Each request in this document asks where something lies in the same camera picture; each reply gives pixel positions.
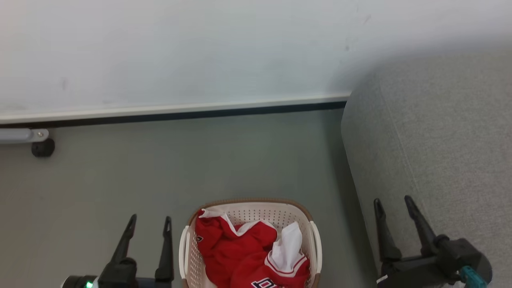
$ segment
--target basket handle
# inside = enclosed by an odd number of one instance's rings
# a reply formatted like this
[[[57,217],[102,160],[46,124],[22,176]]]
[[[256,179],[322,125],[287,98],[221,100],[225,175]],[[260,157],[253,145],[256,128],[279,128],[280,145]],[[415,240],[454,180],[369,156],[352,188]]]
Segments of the basket handle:
[[[318,232],[318,228],[316,227],[315,222],[310,221],[311,228],[313,229],[313,235],[315,236],[315,246],[316,246],[316,273],[320,273],[322,271],[322,241],[320,240],[320,232]]]
[[[180,264],[180,276],[181,276],[181,279],[185,279],[187,277],[187,275],[185,274],[185,249],[187,249],[187,245],[185,244],[185,240],[187,239],[187,234],[188,234],[188,228],[190,226],[185,226],[185,229],[183,229],[183,232],[181,233],[181,238],[180,238],[180,247],[179,247],[179,250],[178,250],[178,262]]]

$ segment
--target teal cable connector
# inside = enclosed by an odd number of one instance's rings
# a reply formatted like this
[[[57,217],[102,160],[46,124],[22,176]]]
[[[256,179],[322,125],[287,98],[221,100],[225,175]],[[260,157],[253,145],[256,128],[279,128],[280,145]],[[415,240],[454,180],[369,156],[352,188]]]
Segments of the teal cable connector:
[[[470,266],[462,267],[460,271],[462,282],[466,283],[466,288],[486,288],[487,283]]]

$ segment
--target gray fabric upholstery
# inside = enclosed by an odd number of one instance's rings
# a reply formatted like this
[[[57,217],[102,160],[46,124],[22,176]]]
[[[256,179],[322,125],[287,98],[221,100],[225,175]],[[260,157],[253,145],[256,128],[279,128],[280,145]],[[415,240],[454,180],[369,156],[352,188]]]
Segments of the gray fabric upholstery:
[[[373,199],[404,256],[420,242],[411,195],[438,234],[466,238],[512,283],[512,53],[408,60],[350,96],[342,135],[378,265]]]

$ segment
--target gray floor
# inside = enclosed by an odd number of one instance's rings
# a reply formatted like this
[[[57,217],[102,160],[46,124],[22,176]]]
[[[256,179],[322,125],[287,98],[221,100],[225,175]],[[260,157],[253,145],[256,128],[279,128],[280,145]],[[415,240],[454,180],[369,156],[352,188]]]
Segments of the gray floor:
[[[194,210],[239,197],[304,204],[324,246],[321,286],[374,286],[341,116],[332,110],[60,128],[52,131],[57,149],[48,159],[34,158],[28,145],[0,146],[2,286],[58,287],[70,274],[99,274],[132,213],[138,221],[129,255],[139,276],[151,276],[166,215],[177,259]]]

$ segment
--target white wall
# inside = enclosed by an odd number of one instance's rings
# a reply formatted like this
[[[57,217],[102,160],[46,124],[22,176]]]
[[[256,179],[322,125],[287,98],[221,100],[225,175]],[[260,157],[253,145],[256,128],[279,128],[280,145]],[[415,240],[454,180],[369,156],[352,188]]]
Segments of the white wall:
[[[0,121],[336,100],[511,36],[509,0],[0,0]]]

